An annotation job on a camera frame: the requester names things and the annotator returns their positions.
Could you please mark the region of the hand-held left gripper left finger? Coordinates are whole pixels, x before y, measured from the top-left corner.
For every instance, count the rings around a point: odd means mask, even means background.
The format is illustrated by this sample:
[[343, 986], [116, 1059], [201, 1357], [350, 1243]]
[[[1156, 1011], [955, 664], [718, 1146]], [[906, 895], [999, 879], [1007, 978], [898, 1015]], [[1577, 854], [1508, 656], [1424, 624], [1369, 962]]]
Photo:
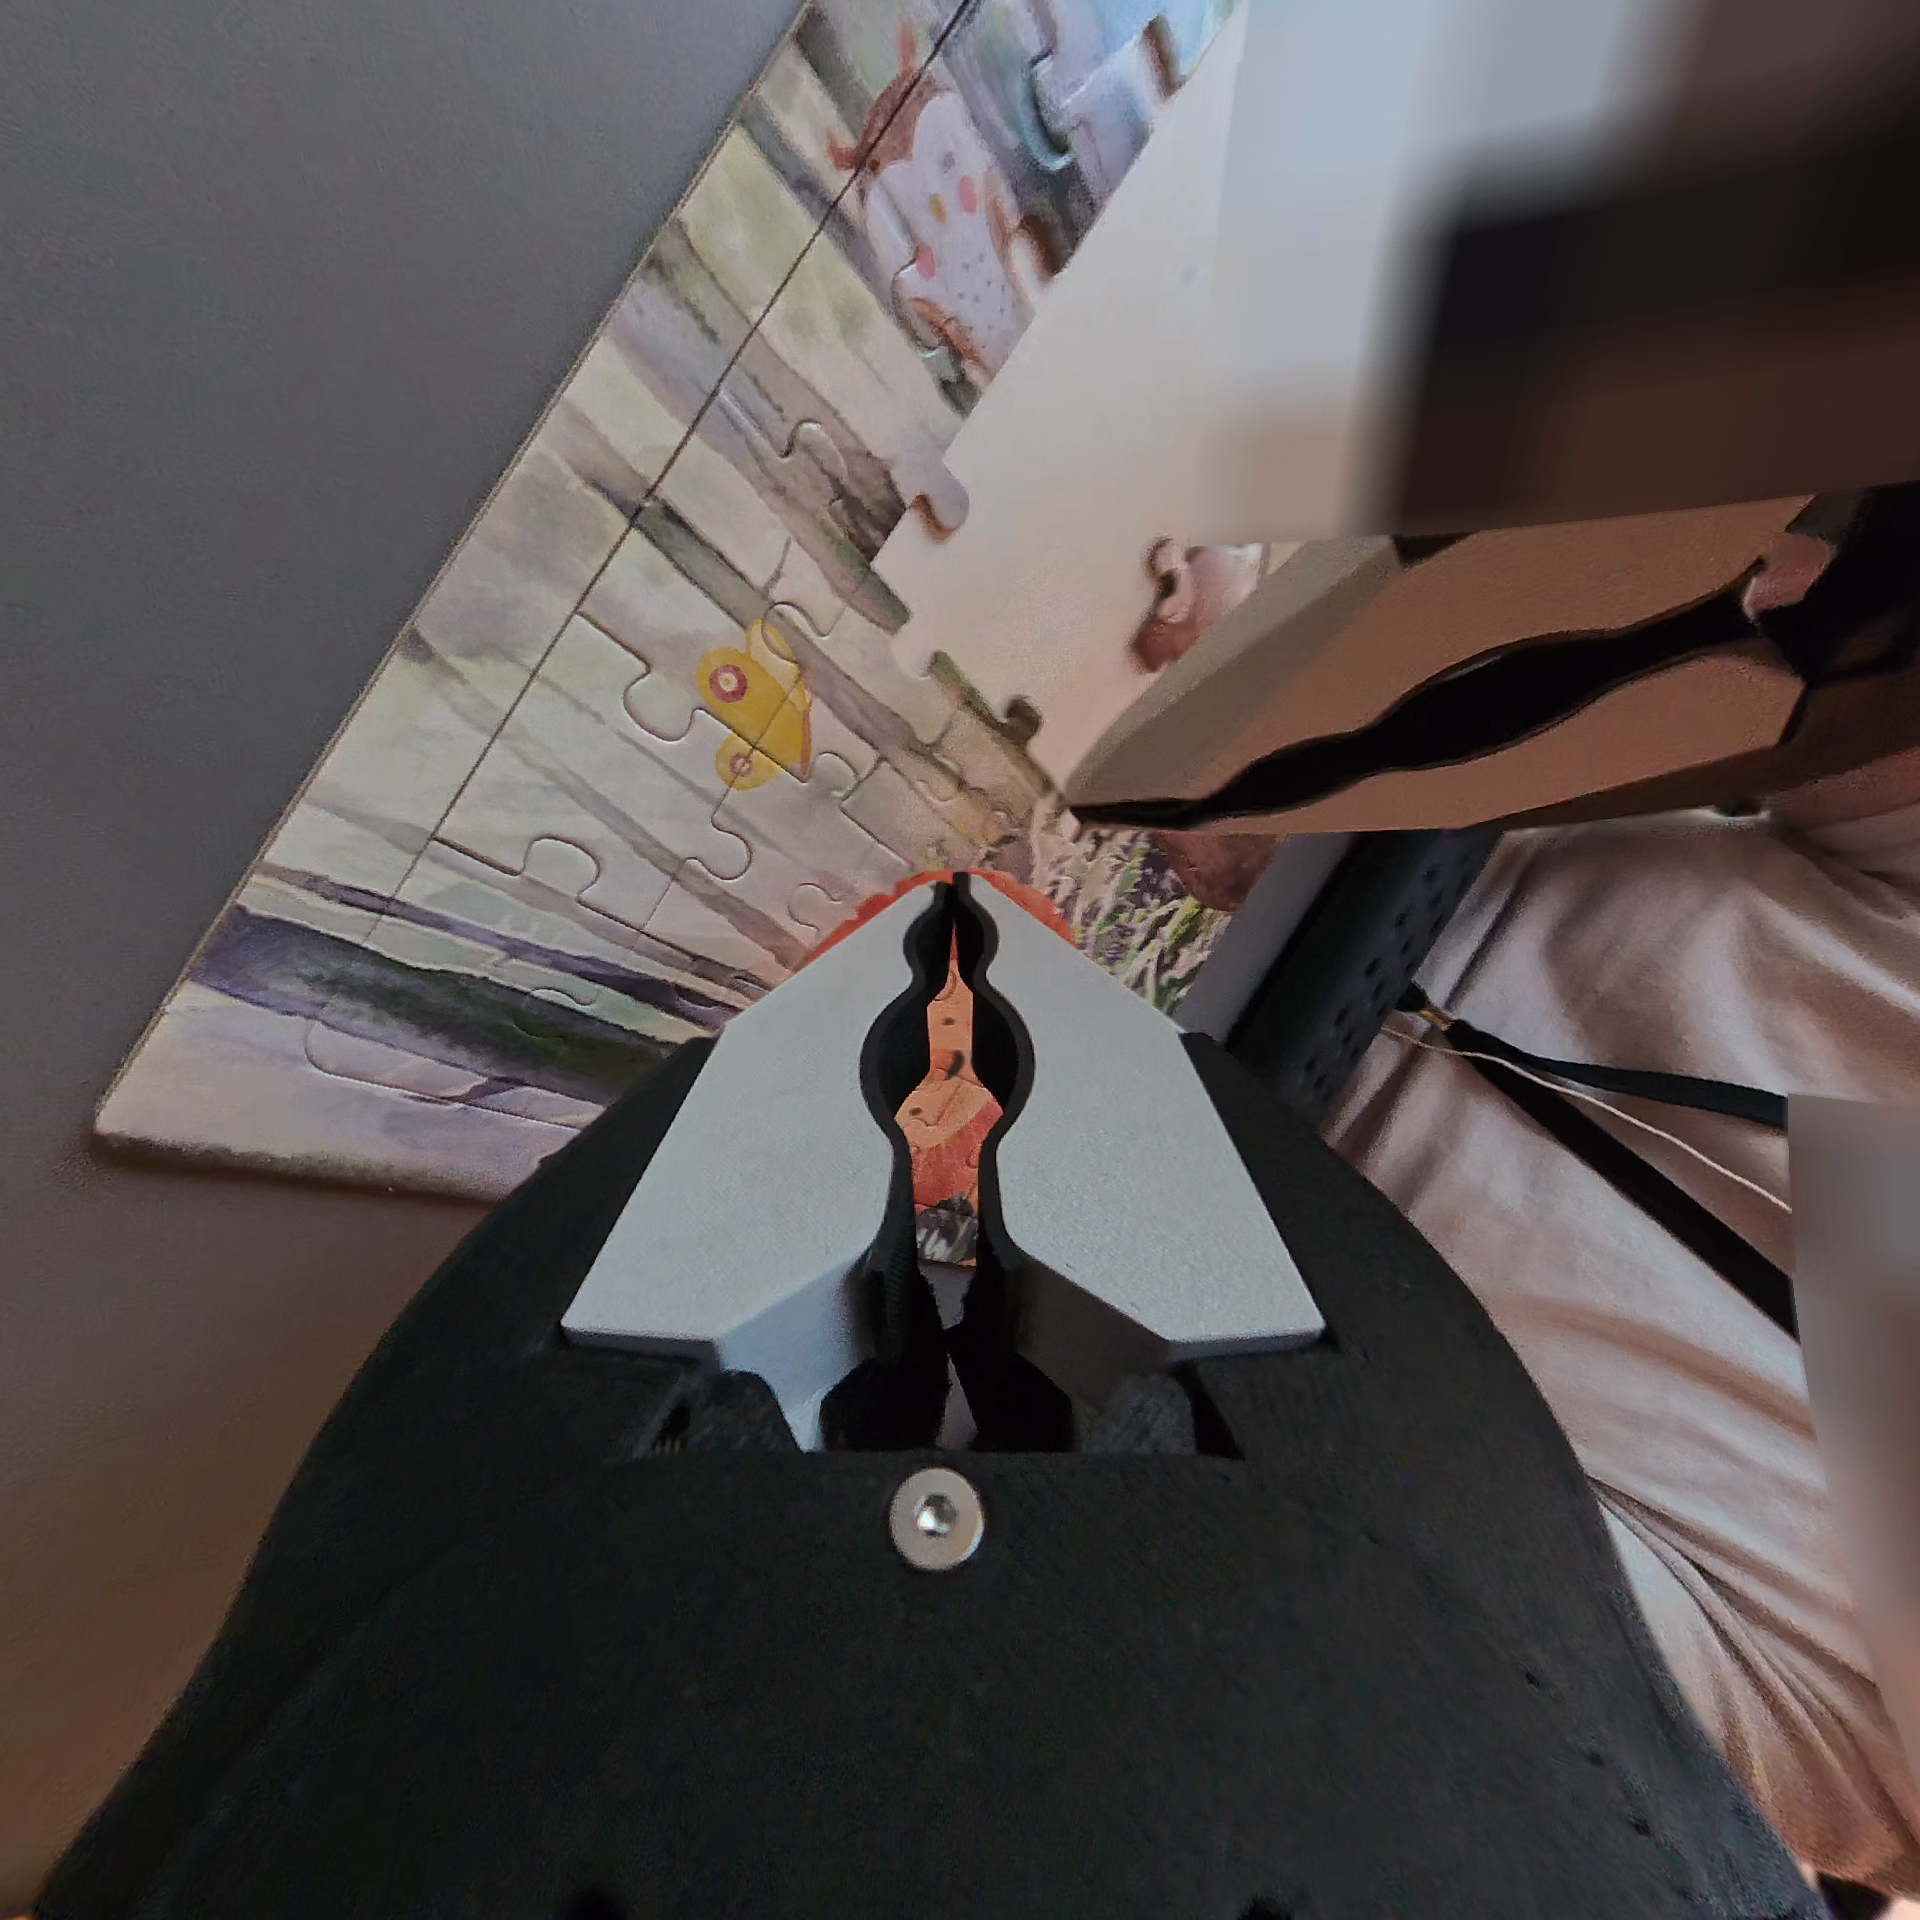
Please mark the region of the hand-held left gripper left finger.
[[893, 1107], [860, 1054], [894, 1005], [925, 1020], [920, 885], [732, 1019], [564, 1310], [570, 1343], [751, 1373], [803, 1448], [821, 1401], [871, 1351], [857, 1272], [893, 1191]]

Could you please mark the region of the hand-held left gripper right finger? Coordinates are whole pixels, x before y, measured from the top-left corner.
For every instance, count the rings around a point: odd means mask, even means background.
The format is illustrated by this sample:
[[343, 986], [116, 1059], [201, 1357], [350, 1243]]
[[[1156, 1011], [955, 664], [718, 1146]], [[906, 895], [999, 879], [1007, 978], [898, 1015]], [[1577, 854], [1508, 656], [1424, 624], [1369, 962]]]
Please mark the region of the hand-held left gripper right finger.
[[1313, 1344], [1326, 1316], [1179, 1029], [983, 877], [955, 882], [999, 1105], [952, 1329], [974, 1448], [1070, 1448], [1134, 1376]]

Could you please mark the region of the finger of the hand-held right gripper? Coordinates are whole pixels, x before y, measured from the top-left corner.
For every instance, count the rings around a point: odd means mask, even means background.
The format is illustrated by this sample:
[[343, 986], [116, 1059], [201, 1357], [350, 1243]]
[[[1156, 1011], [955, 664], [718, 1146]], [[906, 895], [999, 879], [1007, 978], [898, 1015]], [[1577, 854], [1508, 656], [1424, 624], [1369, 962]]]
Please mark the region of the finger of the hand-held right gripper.
[[1079, 785], [1087, 823], [1172, 831], [1490, 828], [1640, 779], [1764, 752], [1801, 680], [1763, 642], [1653, 664], [1640, 639], [1564, 640], [1460, 667], [1363, 729], [1272, 749], [1232, 778]]
[[1403, 561], [1386, 539], [1285, 559], [1164, 665], [1068, 774], [1232, 778], [1272, 749], [1363, 729], [1460, 667], [1564, 640], [1640, 639], [1653, 664], [1763, 642], [1739, 594], [1798, 500], [1473, 534]]

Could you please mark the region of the partly assembled jigsaw puzzle board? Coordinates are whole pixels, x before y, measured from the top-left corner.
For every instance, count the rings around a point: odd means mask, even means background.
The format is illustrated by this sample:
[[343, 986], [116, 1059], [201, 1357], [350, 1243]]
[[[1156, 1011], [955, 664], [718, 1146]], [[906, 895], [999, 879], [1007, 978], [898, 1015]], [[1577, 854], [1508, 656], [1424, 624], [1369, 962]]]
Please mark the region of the partly assembled jigsaw puzzle board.
[[1239, 6], [800, 6], [96, 1110], [472, 1199], [982, 864], [1177, 1008], [1263, 846], [1068, 769], [1289, 559], [1197, 545]]

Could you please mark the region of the grey desk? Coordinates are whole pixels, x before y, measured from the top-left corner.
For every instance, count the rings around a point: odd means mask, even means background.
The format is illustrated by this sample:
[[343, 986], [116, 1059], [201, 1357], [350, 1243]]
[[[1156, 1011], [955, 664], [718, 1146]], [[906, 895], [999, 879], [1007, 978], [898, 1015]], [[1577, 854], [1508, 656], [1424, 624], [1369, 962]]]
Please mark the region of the grey desk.
[[90, 1114], [793, 6], [4, 6], [4, 1914], [476, 1225]]

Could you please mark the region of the black mesh chair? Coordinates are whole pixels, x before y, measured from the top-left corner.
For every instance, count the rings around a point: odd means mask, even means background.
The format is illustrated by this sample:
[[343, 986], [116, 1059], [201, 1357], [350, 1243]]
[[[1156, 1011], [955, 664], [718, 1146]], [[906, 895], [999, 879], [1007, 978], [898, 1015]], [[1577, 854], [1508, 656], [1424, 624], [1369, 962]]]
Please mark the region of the black mesh chair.
[[1230, 1058], [1324, 1124], [1499, 840], [1490, 828], [1358, 836], [1230, 1027]]

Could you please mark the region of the person's white shirt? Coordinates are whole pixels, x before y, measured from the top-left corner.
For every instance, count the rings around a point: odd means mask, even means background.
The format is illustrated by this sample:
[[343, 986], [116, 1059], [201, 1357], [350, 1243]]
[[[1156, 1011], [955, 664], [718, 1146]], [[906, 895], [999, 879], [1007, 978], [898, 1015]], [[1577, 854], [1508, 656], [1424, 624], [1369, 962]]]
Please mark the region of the person's white shirt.
[[[1503, 840], [1427, 995], [1539, 1058], [1915, 1107], [1915, 757]], [[1915, 1782], [1797, 1343], [1488, 1085], [1380, 1040], [1327, 1126], [1564, 1427], [1667, 1665], [1804, 1866], [1915, 1896]]]

